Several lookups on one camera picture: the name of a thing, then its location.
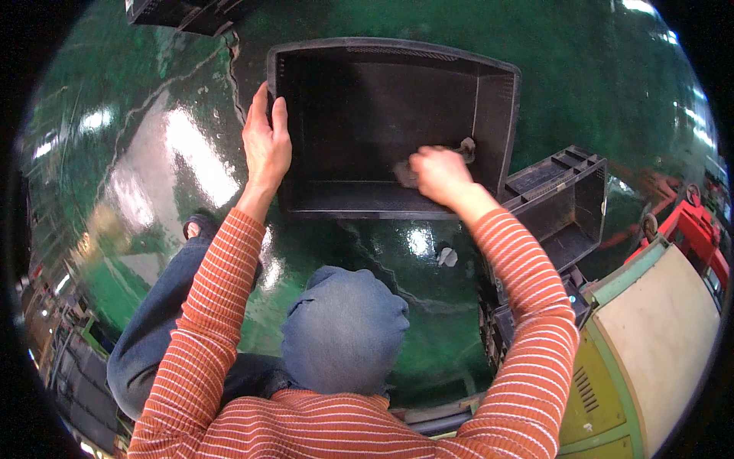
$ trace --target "foot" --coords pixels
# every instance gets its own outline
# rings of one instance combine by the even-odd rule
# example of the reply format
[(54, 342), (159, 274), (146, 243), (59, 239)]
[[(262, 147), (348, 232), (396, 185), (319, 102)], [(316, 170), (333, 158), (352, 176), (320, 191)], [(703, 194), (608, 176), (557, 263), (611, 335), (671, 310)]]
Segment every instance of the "foot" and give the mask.
[(194, 222), (189, 222), (189, 226), (186, 228), (186, 239), (191, 239), (192, 237), (196, 237), (199, 235), (199, 225), (197, 225)]

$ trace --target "orange striped shirt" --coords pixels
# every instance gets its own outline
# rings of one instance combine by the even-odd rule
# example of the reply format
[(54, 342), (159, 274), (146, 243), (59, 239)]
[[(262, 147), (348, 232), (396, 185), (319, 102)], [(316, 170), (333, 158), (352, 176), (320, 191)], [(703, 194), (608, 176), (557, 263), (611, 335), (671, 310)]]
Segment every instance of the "orange striped shirt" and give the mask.
[(286, 389), (217, 413), (265, 234), (234, 209), (171, 332), (130, 457), (554, 458), (578, 347), (573, 310), (545, 252), (510, 213), (489, 212), (472, 233), (507, 288), (517, 326), (502, 370), (456, 438), (414, 433), (377, 395)]

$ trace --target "person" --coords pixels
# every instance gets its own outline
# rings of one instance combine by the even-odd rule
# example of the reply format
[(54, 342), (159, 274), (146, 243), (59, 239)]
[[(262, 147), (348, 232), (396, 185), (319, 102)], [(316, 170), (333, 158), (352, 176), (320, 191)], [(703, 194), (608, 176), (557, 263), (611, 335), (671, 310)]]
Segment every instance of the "person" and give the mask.
[(271, 127), (266, 94), (263, 83), (242, 132), (250, 176), (239, 202), (218, 231), (194, 219), (111, 355), (112, 393), (137, 420), (129, 457), (554, 458), (579, 340), (573, 310), (537, 240), (445, 148), (410, 157), (418, 190), (466, 223), (516, 322), (455, 438), (424, 437), (388, 412), (407, 305), (367, 270), (313, 274), (288, 310), (282, 358), (237, 353), (266, 211), (291, 163), (286, 102), (274, 102)]

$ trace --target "right hand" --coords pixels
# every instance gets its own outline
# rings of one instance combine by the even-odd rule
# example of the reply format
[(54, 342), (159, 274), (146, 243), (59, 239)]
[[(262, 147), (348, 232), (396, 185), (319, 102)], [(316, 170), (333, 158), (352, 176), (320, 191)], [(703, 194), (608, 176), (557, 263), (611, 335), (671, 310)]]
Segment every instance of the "right hand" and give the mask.
[(410, 168), (418, 175), (423, 196), (454, 211), (474, 184), (463, 156), (444, 147), (420, 147), (410, 155)]

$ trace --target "sandal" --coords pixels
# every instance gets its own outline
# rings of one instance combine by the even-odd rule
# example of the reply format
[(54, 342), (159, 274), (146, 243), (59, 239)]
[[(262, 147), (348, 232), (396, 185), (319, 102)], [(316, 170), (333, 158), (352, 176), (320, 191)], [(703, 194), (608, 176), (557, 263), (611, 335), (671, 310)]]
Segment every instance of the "sandal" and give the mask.
[(214, 218), (207, 214), (193, 214), (183, 222), (183, 237), (189, 240), (189, 223), (196, 223), (199, 227), (199, 234), (197, 237), (204, 239), (214, 239), (219, 230), (219, 226), (214, 223)]

